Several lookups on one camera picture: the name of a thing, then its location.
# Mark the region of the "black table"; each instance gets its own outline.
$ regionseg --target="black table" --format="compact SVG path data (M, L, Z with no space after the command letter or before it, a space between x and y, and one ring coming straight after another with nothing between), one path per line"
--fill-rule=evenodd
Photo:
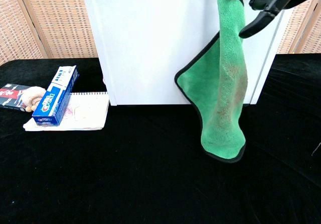
M276 58L236 164L204 155L190 105L111 107L90 132L25 132L31 114L0 109L0 223L321 223L318 58ZM105 90L98 59L13 61L0 85L47 88L61 65L74 91Z

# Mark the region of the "brand logo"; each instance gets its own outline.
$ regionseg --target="brand logo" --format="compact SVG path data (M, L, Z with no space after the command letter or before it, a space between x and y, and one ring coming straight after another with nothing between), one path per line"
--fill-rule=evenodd
M42 112L47 112L49 110L50 107L50 103L52 102L52 99L54 98L54 94L50 93L49 95L47 95L44 99L44 101L42 102Z
M50 118L42 118L42 119L38 119L39 122L44 122L44 121L50 121Z
M62 74L63 74L63 70L59 70L58 75L57 75L55 81L58 81Z

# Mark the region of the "spiral notebook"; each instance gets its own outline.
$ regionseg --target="spiral notebook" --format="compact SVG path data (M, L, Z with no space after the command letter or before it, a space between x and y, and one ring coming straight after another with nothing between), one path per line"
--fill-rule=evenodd
M107 92L73 92L59 126L38 126L31 118L24 128L26 131L100 130L105 125L108 106Z

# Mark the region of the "cardboard box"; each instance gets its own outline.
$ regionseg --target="cardboard box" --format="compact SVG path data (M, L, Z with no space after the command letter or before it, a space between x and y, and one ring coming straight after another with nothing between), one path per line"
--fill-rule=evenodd
M76 66L59 67L32 117L40 126L58 126L79 74Z

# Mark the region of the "microfiber towel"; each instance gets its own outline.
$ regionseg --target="microfiber towel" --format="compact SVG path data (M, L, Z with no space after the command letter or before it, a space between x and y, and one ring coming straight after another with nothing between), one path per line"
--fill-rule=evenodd
M239 32L245 26L241 0L217 0L220 32L175 76L199 113L206 154L233 163L241 159L245 137L239 127L247 72Z

